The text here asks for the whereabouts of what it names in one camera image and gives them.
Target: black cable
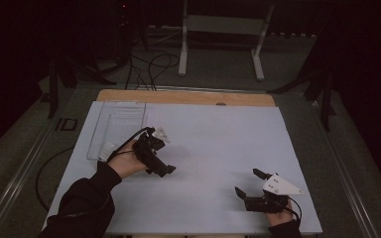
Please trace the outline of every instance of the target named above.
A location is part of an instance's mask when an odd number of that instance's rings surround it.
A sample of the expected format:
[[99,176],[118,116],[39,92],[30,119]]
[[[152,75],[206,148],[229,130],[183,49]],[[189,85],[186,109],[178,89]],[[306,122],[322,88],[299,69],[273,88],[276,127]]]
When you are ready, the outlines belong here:
[[[157,74],[155,77],[153,77],[153,75],[151,74],[151,66],[154,64],[154,61],[156,59],[164,57],[164,56],[169,57],[169,64],[166,67],[164,67],[164,69],[162,71],[160,71],[159,74]],[[164,55],[159,55],[157,57],[154,57],[153,59],[151,59],[150,63],[148,64],[148,74],[150,75],[151,85],[153,86],[155,91],[157,91],[156,84],[155,84],[156,78],[170,67],[171,62],[172,62],[171,54],[164,54]]]
[[133,136],[131,136],[127,141],[125,141],[119,148],[117,148],[116,151],[114,151],[109,159],[107,159],[107,162],[106,163],[109,163],[116,155],[119,154],[119,151],[121,151],[129,142],[131,142],[132,140],[134,140],[135,137],[137,137],[139,134],[143,133],[144,131],[147,131],[151,129],[150,127],[145,127],[139,131],[137,131]]
[[294,199],[292,199],[290,197],[289,197],[289,199],[299,208],[300,217],[298,215],[296,217],[299,217],[299,219],[298,219],[298,225],[300,226],[300,223],[302,222],[302,209],[300,208],[299,204]]
[[[154,51],[154,52],[162,52],[162,54],[153,57],[150,61],[147,61],[145,59],[141,59],[141,58],[139,58],[137,56],[133,56],[133,55],[131,57],[136,59],[136,60],[140,60],[140,61],[146,62],[148,64],[148,73],[149,73],[149,76],[150,76],[150,85],[151,85],[151,88],[153,90],[157,90],[157,87],[155,85],[155,79],[157,77],[159,77],[163,72],[165,72],[169,67],[173,67],[173,66],[179,65],[180,60],[179,60],[178,56],[172,55],[172,54],[170,54],[170,53],[168,53],[166,51]],[[157,60],[158,58],[161,58],[161,57],[169,57],[169,63],[166,64],[166,65],[161,65],[161,64],[154,63],[155,60]],[[172,63],[172,58],[177,59],[177,61]],[[163,69],[156,76],[153,76],[152,73],[151,73],[151,67],[152,66],[162,67]]]
[[37,196],[37,199],[39,200],[40,204],[42,205],[42,207],[46,210],[46,211],[49,211],[49,207],[48,205],[43,201],[42,197],[40,196],[40,193],[39,193],[39,179],[40,179],[40,175],[42,174],[42,171],[43,169],[48,165],[48,163],[50,161],[52,161],[54,158],[58,157],[59,155],[65,153],[65,152],[68,152],[68,151],[71,151],[73,150],[73,147],[69,147],[67,149],[64,149],[56,154],[54,154],[53,156],[51,156],[50,158],[48,158],[45,163],[40,167],[37,175],[36,175],[36,183],[35,183],[35,188],[36,188],[36,196]]

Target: hand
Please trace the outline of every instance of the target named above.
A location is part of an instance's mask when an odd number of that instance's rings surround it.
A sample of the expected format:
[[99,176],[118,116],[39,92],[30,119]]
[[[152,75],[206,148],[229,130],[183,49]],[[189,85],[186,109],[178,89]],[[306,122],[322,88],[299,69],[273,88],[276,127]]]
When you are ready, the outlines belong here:
[[[287,208],[292,209],[292,203],[288,200]],[[293,220],[293,213],[284,209],[280,213],[265,213],[271,226],[280,225]]]
[[133,152],[132,145],[136,140],[126,144],[122,150],[107,165],[111,167],[122,179],[126,179],[133,174],[146,170],[147,167],[142,164]]

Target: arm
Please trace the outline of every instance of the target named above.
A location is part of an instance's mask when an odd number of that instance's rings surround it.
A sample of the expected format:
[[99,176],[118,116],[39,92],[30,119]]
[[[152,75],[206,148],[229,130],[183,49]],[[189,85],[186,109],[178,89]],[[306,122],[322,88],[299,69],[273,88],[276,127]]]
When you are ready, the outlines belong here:
[[[122,152],[131,152],[132,141]],[[114,213],[111,189],[146,167],[135,153],[119,154],[108,164],[98,162],[90,179],[82,178],[63,195],[58,215],[48,219],[40,237],[102,237]]]
[[[290,201],[287,203],[287,208],[292,209]],[[293,214],[288,210],[283,210],[280,213],[265,213],[270,227],[268,228],[274,238],[301,238],[299,225],[293,219]]]

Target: white table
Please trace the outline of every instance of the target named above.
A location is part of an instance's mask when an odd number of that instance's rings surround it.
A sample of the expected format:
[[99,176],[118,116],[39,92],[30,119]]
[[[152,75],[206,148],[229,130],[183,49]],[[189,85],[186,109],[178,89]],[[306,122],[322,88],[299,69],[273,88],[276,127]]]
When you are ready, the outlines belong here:
[[[86,157],[103,105],[96,101],[89,110],[49,215],[57,212],[74,181],[95,173],[96,161]],[[246,211],[234,191],[238,186],[248,195],[262,194],[263,181],[252,175],[253,168],[278,173],[302,189],[305,195],[293,196],[303,210],[301,231],[321,233],[278,107],[147,103],[146,114],[147,126],[163,126],[172,140],[158,157],[177,169],[163,178],[141,172],[116,186],[116,212],[108,233],[267,234],[263,214]]]

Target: table surface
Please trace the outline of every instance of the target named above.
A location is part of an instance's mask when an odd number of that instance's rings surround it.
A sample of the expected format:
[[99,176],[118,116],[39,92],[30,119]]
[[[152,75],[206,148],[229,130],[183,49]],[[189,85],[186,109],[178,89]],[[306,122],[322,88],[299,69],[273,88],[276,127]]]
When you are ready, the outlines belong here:
[[[172,140],[158,157],[178,167],[163,178],[142,172],[116,186],[112,190],[116,211],[108,233],[268,234],[265,217],[246,211],[234,192],[239,186],[248,195],[262,195],[263,181],[252,175],[254,168],[279,173],[302,189],[305,195],[293,197],[303,210],[301,231],[321,233],[284,120],[272,97],[265,94],[101,91],[89,110],[49,215],[57,212],[62,195],[74,181],[95,173],[95,161],[87,160],[86,154],[105,101],[147,102],[151,115],[147,126],[165,124]],[[218,102],[227,106],[215,106]]]

